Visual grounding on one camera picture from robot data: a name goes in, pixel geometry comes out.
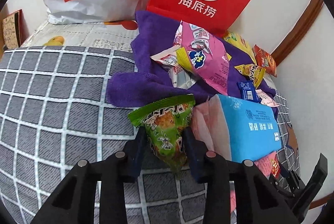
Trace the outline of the pale pink snack packet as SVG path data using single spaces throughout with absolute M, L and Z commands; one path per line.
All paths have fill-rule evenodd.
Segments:
M 256 94 L 260 98 L 260 103 L 271 108 L 277 108 L 279 106 L 269 95 L 263 92 L 261 89 L 256 89 Z

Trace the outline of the blue snack packet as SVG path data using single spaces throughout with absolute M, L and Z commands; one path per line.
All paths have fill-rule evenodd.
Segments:
M 256 93 L 256 89 L 253 81 L 238 82 L 237 86 L 241 92 L 243 100 L 252 101 L 254 103 L 260 103 L 261 99 Z

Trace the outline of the green snack packet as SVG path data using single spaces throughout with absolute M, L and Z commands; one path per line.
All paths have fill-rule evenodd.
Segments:
M 128 115 L 133 126 L 145 128 L 154 155 L 175 174 L 187 161 L 182 131 L 190 125 L 194 105 L 194 95 L 177 95 L 145 105 Z

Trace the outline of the yellow snack packet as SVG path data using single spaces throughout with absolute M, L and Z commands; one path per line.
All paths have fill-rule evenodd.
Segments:
M 254 87 L 257 89 L 264 77 L 266 69 L 255 64 L 242 64 L 234 67 L 243 76 L 249 77 L 253 81 Z

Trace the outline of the white red snack packet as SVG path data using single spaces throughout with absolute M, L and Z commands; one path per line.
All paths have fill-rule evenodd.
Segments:
M 190 89 L 197 82 L 197 79 L 184 70 L 179 64 L 166 66 L 166 69 L 172 81 L 172 85 L 175 88 Z

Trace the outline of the large pink snack bag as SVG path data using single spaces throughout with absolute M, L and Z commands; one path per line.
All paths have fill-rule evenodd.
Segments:
M 218 93 L 228 94 L 229 55 L 223 43 L 204 28 L 180 22 L 174 44 L 178 64 Z

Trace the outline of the blue tissue pack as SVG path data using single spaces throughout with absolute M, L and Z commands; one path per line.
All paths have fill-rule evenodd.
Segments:
M 282 148 L 272 108 L 225 95 L 194 107 L 191 128 L 197 140 L 225 159 L 259 160 Z

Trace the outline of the grey checkered tablecloth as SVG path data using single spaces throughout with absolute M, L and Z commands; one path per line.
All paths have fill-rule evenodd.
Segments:
M 131 108 L 106 100 L 115 73 L 135 72 L 133 54 L 92 47 L 25 47 L 1 59 L 1 201 L 31 223 L 80 160 L 123 149 L 137 130 Z M 187 166 L 175 178 L 148 144 L 139 182 L 124 184 L 128 223 L 203 223 L 206 185 Z

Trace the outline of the purple towel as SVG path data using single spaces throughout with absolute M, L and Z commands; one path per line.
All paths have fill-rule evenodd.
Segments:
M 180 23 L 146 10 L 135 13 L 139 34 L 131 42 L 137 72 L 114 73 L 108 81 L 106 101 L 116 107 L 142 107 L 176 95 L 193 94 L 196 104 L 206 102 L 217 91 L 199 80 L 190 89 L 176 88 L 151 56 L 172 47 Z

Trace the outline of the red chips bag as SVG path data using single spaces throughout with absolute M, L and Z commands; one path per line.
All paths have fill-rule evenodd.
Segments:
M 274 58 L 266 51 L 254 45 L 253 47 L 256 63 L 265 68 L 266 72 L 274 77 L 277 77 L 277 66 Z

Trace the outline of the yellow chips bag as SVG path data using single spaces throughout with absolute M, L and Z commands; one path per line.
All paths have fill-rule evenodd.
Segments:
M 240 49 L 241 51 L 245 52 L 249 55 L 253 63 L 256 65 L 256 59 L 253 53 L 253 50 L 249 43 L 245 41 L 239 34 L 233 33 L 231 31 L 226 31 L 223 39 L 228 42 L 229 44 L 235 46 L 236 48 Z

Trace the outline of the newspaper sheet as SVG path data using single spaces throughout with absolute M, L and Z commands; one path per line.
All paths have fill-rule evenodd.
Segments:
M 55 36 L 62 36 L 64 45 L 117 49 L 131 52 L 130 43 L 139 34 L 135 21 L 54 25 L 45 21 L 22 44 L 42 46 Z

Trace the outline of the framed picture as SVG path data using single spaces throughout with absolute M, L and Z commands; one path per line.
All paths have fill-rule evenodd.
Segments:
M 7 49 L 15 49 L 22 45 L 22 10 L 9 14 L 2 20 L 4 45 Z

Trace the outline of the brown wooden door frame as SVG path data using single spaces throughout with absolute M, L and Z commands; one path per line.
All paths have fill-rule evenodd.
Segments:
M 279 66 L 292 52 L 293 49 L 300 43 L 300 41 L 307 34 L 313 23 L 317 19 L 322 7 L 323 0 L 310 0 L 306 9 L 297 20 L 291 31 L 284 37 L 282 42 L 272 52 L 276 65 Z

